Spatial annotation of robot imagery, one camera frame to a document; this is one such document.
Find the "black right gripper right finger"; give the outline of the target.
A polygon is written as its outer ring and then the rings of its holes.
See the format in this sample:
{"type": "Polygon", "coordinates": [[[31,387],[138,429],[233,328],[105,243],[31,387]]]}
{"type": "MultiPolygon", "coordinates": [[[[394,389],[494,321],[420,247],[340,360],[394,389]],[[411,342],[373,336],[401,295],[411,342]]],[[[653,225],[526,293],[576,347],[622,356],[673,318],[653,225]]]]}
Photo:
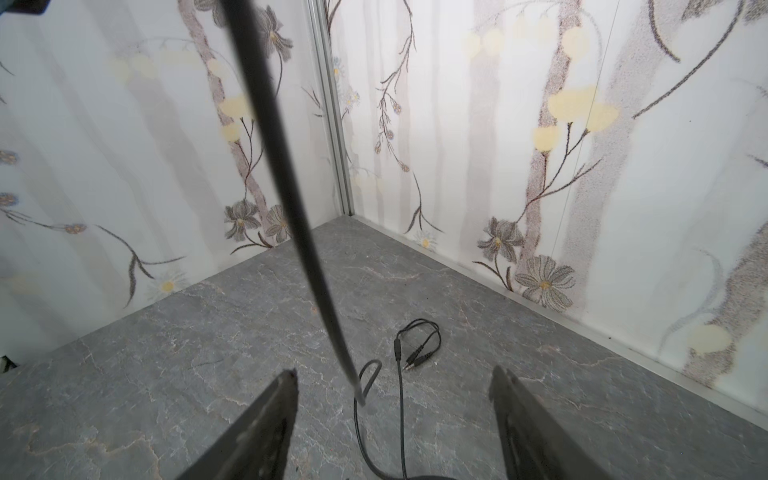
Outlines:
{"type": "Polygon", "coordinates": [[[609,477],[511,371],[494,367],[489,399],[509,479],[609,477]]]}

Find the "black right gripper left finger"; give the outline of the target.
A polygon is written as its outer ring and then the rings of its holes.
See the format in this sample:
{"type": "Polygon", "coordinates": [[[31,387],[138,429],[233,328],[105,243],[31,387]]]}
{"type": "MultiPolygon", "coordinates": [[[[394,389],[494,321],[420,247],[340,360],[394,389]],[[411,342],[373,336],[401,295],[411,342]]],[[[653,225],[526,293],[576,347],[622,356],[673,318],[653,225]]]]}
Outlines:
{"type": "Polygon", "coordinates": [[[181,479],[282,479],[298,412],[298,377],[281,372],[181,479]]]}

